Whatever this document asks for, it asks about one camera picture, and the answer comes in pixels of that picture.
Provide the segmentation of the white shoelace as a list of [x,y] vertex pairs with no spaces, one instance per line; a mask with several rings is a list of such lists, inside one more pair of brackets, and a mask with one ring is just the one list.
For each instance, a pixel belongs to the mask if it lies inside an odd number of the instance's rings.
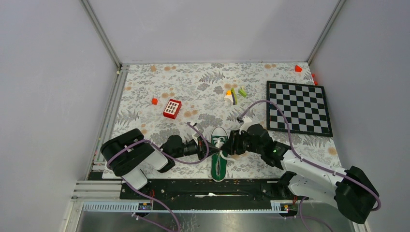
[[[211,136],[211,142],[216,148],[221,148],[228,140],[227,136],[221,136],[221,135],[212,135]],[[240,157],[238,155],[229,155],[225,151],[219,151],[215,154],[212,155],[212,161],[217,162],[221,160],[226,160],[226,161],[238,161],[240,160]]]

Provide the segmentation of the green white sneaker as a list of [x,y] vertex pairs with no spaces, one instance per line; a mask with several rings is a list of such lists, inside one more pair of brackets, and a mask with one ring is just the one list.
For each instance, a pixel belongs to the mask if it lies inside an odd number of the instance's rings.
[[[210,135],[211,143],[216,148],[221,148],[227,141],[228,134],[222,127],[215,127]],[[226,177],[227,170],[227,153],[217,151],[211,157],[211,178],[215,182],[220,182]]]

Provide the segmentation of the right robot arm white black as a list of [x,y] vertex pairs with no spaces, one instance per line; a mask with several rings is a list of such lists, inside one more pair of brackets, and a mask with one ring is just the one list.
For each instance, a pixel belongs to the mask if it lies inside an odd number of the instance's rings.
[[251,125],[247,131],[231,131],[221,149],[229,155],[258,154],[269,166],[283,170],[277,186],[281,198],[297,195],[327,203],[357,224],[366,222],[379,198],[362,169],[337,168],[299,158],[289,145],[273,140],[259,124]]

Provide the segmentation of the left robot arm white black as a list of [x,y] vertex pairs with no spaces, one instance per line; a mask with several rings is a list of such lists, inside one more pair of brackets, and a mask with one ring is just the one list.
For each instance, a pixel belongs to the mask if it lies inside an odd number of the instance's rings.
[[130,184],[132,193],[139,199],[147,197],[150,192],[148,178],[139,168],[141,163],[164,173],[175,166],[178,158],[196,155],[201,161],[219,151],[200,135],[190,141],[183,141],[179,135],[171,135],[158,147],[145,139],[139,129],[111,139],[100,148],[107,161],[106,167]]

